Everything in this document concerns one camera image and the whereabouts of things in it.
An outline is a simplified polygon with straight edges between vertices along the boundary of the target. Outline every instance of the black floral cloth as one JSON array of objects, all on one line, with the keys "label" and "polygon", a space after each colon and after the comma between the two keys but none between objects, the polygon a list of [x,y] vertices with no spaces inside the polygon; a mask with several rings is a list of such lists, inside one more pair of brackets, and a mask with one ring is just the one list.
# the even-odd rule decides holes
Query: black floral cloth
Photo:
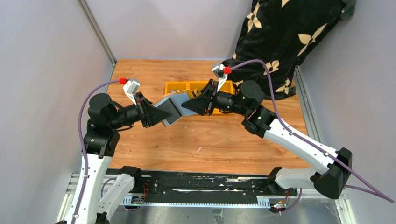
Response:
[{"label": "black floral cloth", "polygon": [[[340,21],[354,13],[356,0],[253,0],[246,16],[235,53],[223,61],[234,66],[251,59],[266,62],[276,99],[296,94],[291,88],[294,68]],[[228,75],[238,88],[243,81],[255,80],[270,99],[267,73],[252,63]]]}]

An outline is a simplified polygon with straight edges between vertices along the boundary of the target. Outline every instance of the yellow plastic bin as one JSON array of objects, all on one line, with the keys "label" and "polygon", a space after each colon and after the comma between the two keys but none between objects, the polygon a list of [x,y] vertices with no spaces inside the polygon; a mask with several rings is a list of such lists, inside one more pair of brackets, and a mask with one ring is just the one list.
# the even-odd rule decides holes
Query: yellow plastic bin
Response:
[{"label": "yellow plastic bin", "polygon": [[[207,83],[208,81],[166,82],[165,94],[170,93],[171,91],[181,91],[181,90],[191,90],[191,92],[194,92],[196,89],[197,90],[203,89]],[[232,81],[226,81],[224,85],[221,87],[220,91],[234,94],[234,87]],[[218,109],[214,109],[213,114],[223,114],[223,113],[220,113]]]}]

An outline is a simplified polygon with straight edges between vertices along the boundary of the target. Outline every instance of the gray wall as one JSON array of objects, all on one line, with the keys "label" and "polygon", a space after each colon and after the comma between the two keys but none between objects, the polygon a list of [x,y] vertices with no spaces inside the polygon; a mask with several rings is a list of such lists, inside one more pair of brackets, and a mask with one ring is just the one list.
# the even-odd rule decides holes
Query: gray wall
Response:
[{"label": "gray wall", "polygon": [[88,0],[114,56],[212,59],[233,55],[248,0]]},{"label": "gray wall", "polygon": [[[302,73],[325,144],[354,153],[354,170],[396,199],[396,25],[392,0],[358,0],[308,56]],[[349,184],[363,186],[352,177]],[[396,205],[348,190],[359,224],[396,223]]]},{"label": "gray wall", "polygon": [[77,1],[0,1],[1,223],[55,222],[81,163],[79,108],[110,72]]}]

